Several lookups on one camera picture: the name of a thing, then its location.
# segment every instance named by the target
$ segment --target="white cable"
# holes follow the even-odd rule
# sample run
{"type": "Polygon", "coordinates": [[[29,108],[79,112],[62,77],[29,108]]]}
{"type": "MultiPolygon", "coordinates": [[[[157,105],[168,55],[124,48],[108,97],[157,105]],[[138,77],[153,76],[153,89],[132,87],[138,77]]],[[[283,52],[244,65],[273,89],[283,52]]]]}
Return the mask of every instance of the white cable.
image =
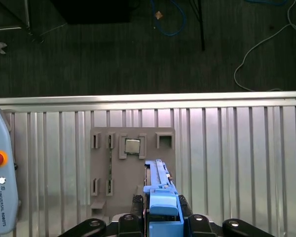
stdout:
{"type": "MultiPolygon", "coordinates": [[[[288,26],[292,26],[292,27],[296,30],[296,25],[294,25],[294,24],[292,23],[291,18],[290,18],[290,11],[291,11],[292,7],[295,5],[295,3],[296,3],[296,0],[293,2],[293,4],[290,6],[290,8],[289,8],[288,11],[287,11],[287,18],[288,18],[288,22],[289,22],[289,24],[287,24],[286,26],[284,26],[282,29],[280,29],[278,32],[276,32],[276,33],[273,34],[272,36],[270,36],[270,37],[268,37],[268,38],[262,40],[260,43],[258,43],[257,45],[255,45],[253,48],[251,48],[251,49],[246,53],[246,55],[244,56],[243,61],[242,61],[242,63],[240,64],[240,66],[236,68],[236,70],[235,70],[235,72],[234,72],[234,74],[233,74],[233,79],[234,79],[235,83],[236,83],[239,87],[241,87],[242,89],[245,89],[245,90],[248,90],[248,91],[252,91],[252,92],[254,92],[254,90],[251,90],[251,89],[249,89],[249,88],[246,88],[246,87],[242,86],[242,85],[237,81],[237,78],[236,78],[236,74],[237,74],[238,70],[239,70],[239,69],[245,64],[245,61],[246,61],[246,59],[247,59],[247,56],[248,56],[248,55],[249,55],[254,49],[256,49],[257,47],[259,47],[261,44],[263,44],[264,42],[266,42],[266,41],[272,39],[273,37],[277,36],[279,33],[281,33],[281,32],[282,32],[285,28],[287,28],[288,26]]],[[[272,89],[272,90],[269,90],[269,91],[275,91],[275,90],[281,90],[281,89],[276,88],[276,89],[272,89]]]]}
{"type": "Polygon", "coordinates": [[[40,34],[39,36],[43,36],[43,35],[45,35],[45,34],[51,32],[51,31],[53,31],[53,30],[55,30],[55,29],[58,29],[58,28],[61,28],[61,27],[65,26],[65,25],[67,25],[67,23],[62,24],[61,26],[57,26],[57,27],[55,27],[55,28],[53,28],[53,29],[50,29],[50,30],[48,30],[48,31],[46,31],[46,32],[44,32],[44,33],[42,33],[42,34],[40,34]]]}

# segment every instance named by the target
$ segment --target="screw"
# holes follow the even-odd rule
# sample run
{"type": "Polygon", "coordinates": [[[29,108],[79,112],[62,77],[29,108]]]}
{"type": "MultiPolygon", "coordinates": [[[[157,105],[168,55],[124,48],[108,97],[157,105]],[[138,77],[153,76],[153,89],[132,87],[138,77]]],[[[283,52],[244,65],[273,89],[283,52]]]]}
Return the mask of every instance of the screw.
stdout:
{"type": "Polygon", "coordinates": [[[131,220],[133,220],[133,217],[131,215],[127,215],[127,216],[125,216],[125,220],[131,221],[131,220]]]}
{"type": "Polygon", "coordinates": [[[99,226],[100,223],[98,221],[91,221],[90,226],[99,226]]]}
{"type": "Polygon", "coordinates": [[[229,221],[229,224],[231,224],[234,227],[238,227],[239,226],[239,223],[236,222],[236,221],[229,221]]]}
{"type": "Polygon", "coordinates": [[[203,217],[200,216],[200,215],[195,215],[194,218],[195,218],[197,221],[201,221],[201,220],[203,220],[203,217]]]}

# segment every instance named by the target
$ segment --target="corrugated metal panel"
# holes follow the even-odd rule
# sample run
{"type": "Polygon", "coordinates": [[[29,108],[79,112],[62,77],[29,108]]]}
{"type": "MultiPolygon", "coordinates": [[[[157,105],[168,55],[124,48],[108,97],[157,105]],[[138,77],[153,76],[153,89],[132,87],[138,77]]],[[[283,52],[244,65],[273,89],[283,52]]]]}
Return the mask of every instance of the corrugated metal panel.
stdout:
{"type": "Polygon", "coordinates": [[[174,127],[176,186],[195,213],[296,237],[296,107],[7,114],[19,164],[17,228],[55,237],[88,217],[90,128],[174,127]]]}

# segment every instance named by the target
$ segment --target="blue gripper part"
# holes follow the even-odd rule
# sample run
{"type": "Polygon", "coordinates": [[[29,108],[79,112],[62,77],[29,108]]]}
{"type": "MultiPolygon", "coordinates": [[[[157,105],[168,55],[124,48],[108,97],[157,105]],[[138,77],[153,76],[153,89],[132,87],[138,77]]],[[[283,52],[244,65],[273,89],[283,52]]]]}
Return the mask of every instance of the blue gripper part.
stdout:
{"type": "Polygon", "coordinates": [[[148,160],[146,166],[150,166],[151,185],[144,186],[144,193],[149,195],[150,214],[177,216],[178,192],[174,184],[169,181],[170,173],[165,163],[160,159],[148,160]]]}

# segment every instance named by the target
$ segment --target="blue cable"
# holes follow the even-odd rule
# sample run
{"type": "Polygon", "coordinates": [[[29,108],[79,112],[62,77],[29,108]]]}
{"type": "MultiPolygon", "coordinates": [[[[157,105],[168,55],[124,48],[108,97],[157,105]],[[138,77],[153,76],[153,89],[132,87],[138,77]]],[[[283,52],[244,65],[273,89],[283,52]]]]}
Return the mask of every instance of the blue cable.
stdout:
{"type": "Polygon", "coordinates": [[[183,12],[182,8],[180,8],[180,6],[179,6],[174,0],[170,0],[170,1],[171,1],[171,2],[177,7],[177,9],[181,12],[182,17],[183,17],[183,23],[182,23],[181,28],[180,28],[177,32],[174,32],[174,33],[167,33],[167,32],[164,32],[164,31],[163,31],[163,29],[161,28],[161,26],[160,26],[160,24],[159,24],[157,18],[155,17],[155,13],[156,13],[156,11],[155,11],[154,1],[153,1],[153,0],[150,0],[150,2],[151,2],[151,7],[152,7],[152,15],[153,15],[153,17],[154,17],[155,25],[156,25],[156,27],[158,28],[158,30],[159,30],[162,34],[164,34],[165,36],[175,36],[175,35],[177,35],[178,33],[180,33],[180,32],[183,30],[183,28],[184,28],[184,26],[185,26],[185,24],[186,24],[186,15],[185,15],[185,13],[183,12]]]}
{"type": "Polygon", "coordinates": [[[273,1],[267,1],[267,0],[245,0],[245,1],[251,2],[251,3],[268,4],[273,6],[283,6],[288,2],[288,0],[283,0],[282,2],[273,2],[273,1]]]}

